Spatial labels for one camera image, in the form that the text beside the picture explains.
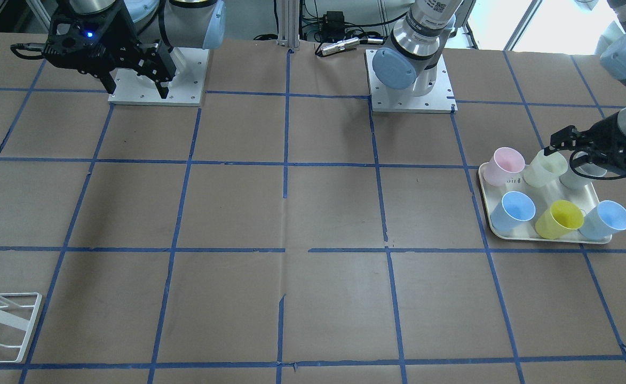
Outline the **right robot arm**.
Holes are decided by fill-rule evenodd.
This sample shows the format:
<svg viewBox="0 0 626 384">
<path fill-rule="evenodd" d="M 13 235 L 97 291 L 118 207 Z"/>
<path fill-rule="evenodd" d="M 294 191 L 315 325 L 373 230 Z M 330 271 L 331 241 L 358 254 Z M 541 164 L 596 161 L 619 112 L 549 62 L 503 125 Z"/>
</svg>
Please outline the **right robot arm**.
<svg viewBox="0 0 626 384">
<path fill-rule="evenodd" d="M 59 1 L 39 51 L 57 68 L 97 78 L 119 105 L 200 106 L 209 53 L 225 33 L 223 1 Z"/>
</svg>

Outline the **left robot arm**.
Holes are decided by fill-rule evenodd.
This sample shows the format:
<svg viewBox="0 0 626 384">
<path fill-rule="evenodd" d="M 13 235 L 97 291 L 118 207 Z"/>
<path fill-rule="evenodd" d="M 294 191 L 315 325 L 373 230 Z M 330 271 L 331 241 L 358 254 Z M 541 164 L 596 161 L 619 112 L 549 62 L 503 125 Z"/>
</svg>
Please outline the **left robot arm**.
<svg viewBox="0 0 626 384">
<path fill-rule="evenodd" d="M 445 41 L 456 21 L 460 1 L 415 1 L 398 17 L 383 46 L 367 59 L 369 75 L 391 91 L 408 91 L 425 81 L 422 94 L 432 89 Z M 610 1 L 624 34 L 600 55 L 600 64 L 626 87 L 626 1 Z M 543 156 L 569 150 L 569 168 L 593 164 L 617 180 L 626 178 L 626 107 L 586 130 L 569 125 L 550 137 Z"/>
</svg>

